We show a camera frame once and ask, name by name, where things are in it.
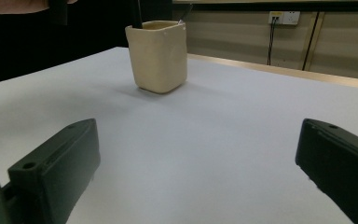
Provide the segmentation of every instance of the white table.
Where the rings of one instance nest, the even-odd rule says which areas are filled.
[[[64,126],[96,118],[102,163],[69,224],[351,223],[295,164],[304,118],[358,135],[358,88],[188,60],[138,89],[115,48],[0,83],[0,183]]]

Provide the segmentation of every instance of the pen holder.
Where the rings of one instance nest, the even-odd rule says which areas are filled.
[[[186,81],[186,25],[177,21],[148,21],[143,29],[128,26],[131,67],[135,84],[166,93]]]

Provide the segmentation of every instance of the beige wall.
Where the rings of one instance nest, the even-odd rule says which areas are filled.
[[[181,13],[174,11],[174,18]],[[302,12],[297,26],[275,28],[271,65],[302,67],[311,15]],[[192,11],[186,17],[188,52],[267,64],[268,18],[268,12]],[[358,13],[325,13],[310,71],[358,77]]]

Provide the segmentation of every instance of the power outlet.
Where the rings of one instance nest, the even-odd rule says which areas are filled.
[[[297,25],[298,20],[300,19],[299,11],[285,11],[283,12],[283,25]]]
[[[272,19],[277,18],[275,24],[282,24],[283,23],[283,11],[270,11],[268,24],[272,24]]]

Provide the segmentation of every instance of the wire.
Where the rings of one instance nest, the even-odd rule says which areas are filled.
[[[274,32],[275,32],[275,25],[277,23],[277,20],[278,20],[277,17],[272,18],[271,26],[269,29],[269,47],[268,47],[267,65],[271,65],[272,44],[274,42]]]

